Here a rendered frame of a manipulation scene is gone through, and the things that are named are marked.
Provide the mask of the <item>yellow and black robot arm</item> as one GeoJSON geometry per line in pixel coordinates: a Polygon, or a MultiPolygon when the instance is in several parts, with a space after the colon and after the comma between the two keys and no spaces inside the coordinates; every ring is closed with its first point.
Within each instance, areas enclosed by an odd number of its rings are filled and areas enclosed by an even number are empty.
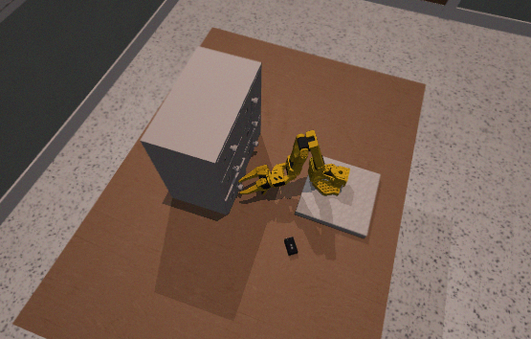
{"type": "Polygon", "coordinates": [[[349,169],[341,166],[336,167],[334,164],[325,165],[318,146],[315,130],[307,131],[306,136],[298,134],[291,155],[287,157],[285,163],[275,165],[271,172],[270,180],[273,187],[285,186],[289,181],[296,179],[297,175],[300,175],[309,151],[311,151],[313,157],[309,160],[308,174],[310,182],[313,182],[312,186],[322,195],[339,195],[349,169]],[[285,169],[287,175],[284,175],[285,169]],[[328,181],[322,179],[327,179],[328,181]]]}

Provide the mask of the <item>dark grey chest of drawers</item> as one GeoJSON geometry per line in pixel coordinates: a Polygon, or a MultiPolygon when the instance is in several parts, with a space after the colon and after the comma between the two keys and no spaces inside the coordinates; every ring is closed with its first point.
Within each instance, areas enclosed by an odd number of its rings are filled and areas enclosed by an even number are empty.
{"type": "MultiPolygon", "coordinates": [[[[227,215],[217,159],[261,62],[197,47],[140,140],[172,198],[227,215]]],[[[240,137],[240,138],[241,138],[240,137]]]]}

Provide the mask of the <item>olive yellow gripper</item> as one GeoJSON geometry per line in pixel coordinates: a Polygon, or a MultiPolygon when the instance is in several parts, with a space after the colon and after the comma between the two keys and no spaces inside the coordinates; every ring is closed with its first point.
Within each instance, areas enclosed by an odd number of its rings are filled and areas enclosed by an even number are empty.
{"type": "Polygon", "coordinates": [[[248,188],[247,190],[241,191],[240,194],[250,194],[253,192],[261,191],[261,193],[264,195],[270,188],[272,188],[273,185],[270,180],[271,172],[270,169],[268,169],[269,168],[267,165],[263,165],[260,167],[256,167],[251,172],[243,176],[239,180],[239,183],[256,177],[259,177],[259,180],[257,180],[255,182],[255,185],[253,185],[252,187],[248,188]]]}

